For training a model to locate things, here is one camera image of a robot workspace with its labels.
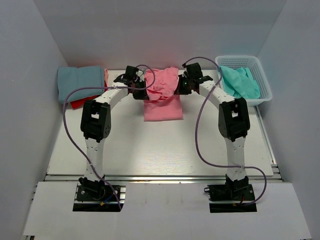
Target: white panel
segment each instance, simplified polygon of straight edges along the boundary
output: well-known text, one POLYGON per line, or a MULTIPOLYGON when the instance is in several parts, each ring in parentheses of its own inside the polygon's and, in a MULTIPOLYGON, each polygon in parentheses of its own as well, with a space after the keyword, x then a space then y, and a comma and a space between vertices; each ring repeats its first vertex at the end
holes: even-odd
POLYGON ((180 67, 201 55, 256 56, 286 0, 34 2, 69 65, 124 69, 180 67))
MULTIPOLYGON (((109 85, 123 71, 109 72, 109 85)), ((217 79, 216 71, 204 71, 217 79)), ((103 171, 106 175, 130 176, 224 176, 225 168, 203 163, 196 152, 195 125, 204 97, 193 93, 181 96, 183 120, 144 122, 143 102, 127 96, 111 111, 111 132, 104 145, 103 171)), ((249 109, 250 130, 245 141, 245 164, 261 168, 272 176, 271 159, 266 149, 259 122, 249 109)), ((80 130, 82 108, 66 111, 71 135, 82 149, 85 138, 80 130)), ((208 102, 199 123, 199 147, 207 161, 227 165, 227 149, 218 129, 218 110, 208 102)), ((83 175, 86 160, 72 145, 61 126, 49 164, 48 174, 83 175)), ((249 176, 260 172, 247 169, 249 176)))
MULTIPOLYGON (((40 182, 24 230, 36 240, 299 240, 310 233, 293 186, 271 183, 257 212, 210 213, 206 184, 131 183, 123 209, 72 212, 75 182, 40 182)), ((262 183, 253 185, 255 194, 262 183)))
POLYGON ((273 93, 261 112, 275 157, 320 239, 320 1, 288 0, 258 57, 273 93))
POLYGON ((0 233, 20 239, 61 122, 57 69, 66 66, 32 0, 0 1, 0 233))

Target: plastic basket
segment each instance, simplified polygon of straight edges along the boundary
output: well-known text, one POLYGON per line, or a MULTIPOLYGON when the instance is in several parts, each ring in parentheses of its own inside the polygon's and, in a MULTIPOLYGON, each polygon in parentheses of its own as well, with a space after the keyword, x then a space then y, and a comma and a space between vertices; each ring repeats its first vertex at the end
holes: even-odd
POLYGON ((264 69, 261 66, 259 59, 255 56, 217 56, 215 62, 218 65, 226 66, 231 69, 238 69, 242 67, 249 68, 253 79, 257 81, 260 87, 261 96, 259 99, 246 99, 248 106, 257 106, 262 102, 270 101, 272 99, 271 89, 265 75, 264 69))

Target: blue towel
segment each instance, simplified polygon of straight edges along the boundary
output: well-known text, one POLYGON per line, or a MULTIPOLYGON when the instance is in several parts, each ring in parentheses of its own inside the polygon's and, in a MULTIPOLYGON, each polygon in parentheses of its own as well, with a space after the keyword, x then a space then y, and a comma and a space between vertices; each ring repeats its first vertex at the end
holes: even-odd
MULTIPOLYGON (((85 67, 59 67, 58 68, 58 90, 59 103, 63 104, 66 97, 73 90, 84 87, 104 87, 105 73, 100 66, 85 67)), ((85 89, 72 94, 69 102, 84 99, 94 95, 101 95, 104 89, 85 89)))
POLYGON ((254 80, 248 67, 240 67, 236 70, 220 66, 223 72, 223 90, 235 97, 245 99, 259 99, 260 88, 257 81, 254 80))

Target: cable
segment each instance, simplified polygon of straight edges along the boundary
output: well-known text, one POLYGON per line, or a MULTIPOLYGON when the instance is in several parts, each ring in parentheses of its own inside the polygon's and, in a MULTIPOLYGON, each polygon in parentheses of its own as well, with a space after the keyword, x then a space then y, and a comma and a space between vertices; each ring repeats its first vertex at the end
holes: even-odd
MULTIPOLYGON (((187 60, 186 62, 184 62, 183 65, 185 65, 186 63, 190 62, 191 60, 193 59, 205 59, 205 60, 208 60, 210 62, 212 62, 215 66, 216 66, 216 69, 220 72, 220 78, 219 80, 213 85, 213 87, 211 88, 211 90, 209 91, 208 95, 205 97, 202 105, 201 105, 201 108, 200 108, 200 111, 199 111, 199 114, 198 114, 198 117, 196 119, 196 124, 195 124, 195 131, 194 131, 194 140, 195 140, 195 148, 196 148, 196 152, 198 153, 198 156, 199 158, 205 163, 205 164, 208 164, 210 166, 213 166, 213 167, 216 167, 216 168, 242 168, 242 166, 240 165, 218 165, 218 164, 213 164, 213 163, 210 163, 208 161, 206 161, 204 159, 204 157, 201 155, 200 153, 200 150, 199 150, 199 143, 198 143, 198 128, 199 128, 199 121, 200 121, 200 117, 201 117, 201 114, 202 114, 202 111, 204 110, 204 107, 205 107, 205 104, 206 102, 208 101, 209 97, 211 96, 211 94, 214 92, 214 90, 216 89, 216 87, 218 86, 218 84, 221 82, 222 78, 223 78, 223 72, 221 70, 221 68, 219 67, 219 65, 211 60, 210 58, 207 58, 207 57, 204 57, 204 56, 195 56, 195 57, 192 57, 190 58, 189 60, 187 60)), ((245 203, 245 204, 241 204, 242 206, 248 206, 248 205, 251 205, 251 204, 254 204, 256 203, 259 199, 262 198, 262 196, 265 194, 265 191, 266 191, 266 188, 267 188, 267 176, 265 175, 265 173, 258 167, 256 166, 244 166, 243 167, 244 169, 255 169, 255 170, 258 170, 259 172, 262 173, 263 177, 264 177, 264 188, 262 190, 262 193, 260 194, 259 197, 257 197, 254 201, 251 201, 249 203, 245 203)))
POLYGON ((100 206, 105 205, 113 196, 114 196, 114 194, 112 193, 111 196, 109 196, 106 200, 104 200, 104 201, 102 201, 102 202, 100 203, 100 206))
POLYGON ((139 71, 142 72, 141 75, 139 76, 139 78, 141 78, 141 76, 142 76, 143 74, 145 74, 145 72, 144 72, 142 69, 139 69, 139 71))
POLYGON ((234 205, 234 206, 239 206, 239 205, 241 205, 241 204, 244 202, 244 200, 245 200, 245 195, 243 194, 241 201, 240 201, 239 203, 234 203, 233 205, 234 205))
MULTIPOLYGON (((152 74, 153 74, 153 81, 152 81, 152 83, 151 83, 150 85, 144 87, 144 88, 128 87, 128 86, 119 86, 119 87, 117 87, 118 89, 146 90, 147 88, 151 87, 151 86, 155 83, 155 81, 156 81, 156 74, 155 74, 155 72, 154 72, 149 66, 144 65, 144 64, 140 64, 140 65, 136 66, 136 68, 138 68, 138 67, 146 67, 146 68, 150 69, 150 71, 151 71, 152 74)), ((100 86, 81 87, 81 88, 78 88, 78 89, 73 90, 72 92, 70 92, 70 93, 66 96, 66 98, 65 98, 65 100, 64 100, 63 109, 62 109, 62 119, 63 119, 63 126, 64 126, 64 129, 65 129, 65 133, 66 133, 66 135, 68 136, 68 138, 70 139, 70 141, 72 142, 72 144, 75 146, 75 148, 78 149, 79 152, 85 157, 85 159, 86 159, 87 162, 89 163, 89 165, 90 165, 90 167, 91 167, 94 175, 95 175, 99 180, 103 181, 105 184, 107 184, 107 185, 111 188, 111 190, 112 190, 112 192, 113 192, 113 195, 115 196, 115 199, 116 199, 116 201, 117 201, 117 203, 118 203, 119 209, 120 209, 120 211, 121 211, 121 209, 122 209, 122 208, 121 208, 121 204, 120 204, 119 198, 118 198, 118 196, 117 196, 114 188, 112 187, 112 185, 111 185, 107 180, 105 180, 104 178, 102 178, 102 177, 100 177, 100 176, 98 175, 95 167, 92 165, 92 162, 91 162, 90 158, 87 156, 87 154, 86 154, 84 151, 82 151, 82 149, 81 149, 81 148, 78 146, 78 144, 74 141, 74 139, 71 137, 70 132, 69 132, 69 130, 68 130, 67 121, 66 121, 66 110, 67 110, 67 105, 68 105, 68 104, 67 104, 67 101, 68 101, 68 99, 70 98, 70 96, 71 96, 72 94, 74 94, 75 92, 78 92, 78 91, 81 91, 81 90, 86 90, 86 89, 104 89, 104 90, 108 90, 108 89, 113 89, 113 87, 109 87, 109 86, 106 86, 106 87, 100 87, 100 86)))
POLYGON ((94 199, 94 200, 101 200, 104 196, 105 196, 105 194, 106 194, 106 189, 103 189, 103 195, 102 195, 102 197, 100 197, 99 199, 95 199, 95 198, 92 198, 92 199, 94 199))

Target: pink towel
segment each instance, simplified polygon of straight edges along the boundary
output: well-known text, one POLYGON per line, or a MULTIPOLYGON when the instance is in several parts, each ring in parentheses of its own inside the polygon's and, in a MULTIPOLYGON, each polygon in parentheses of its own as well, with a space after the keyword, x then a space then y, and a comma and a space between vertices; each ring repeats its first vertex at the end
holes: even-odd
MULTIPOLYGON (((144 121, 166 121, 183 119, 180 96, 174 95, 178 85, 178 68, 165 70, 154 69, 155 83, 146 92, 149 100, 145 100, 144 121)), ((154 75, 147 70, 144 77, 146 85, 154 80, 154 75)))

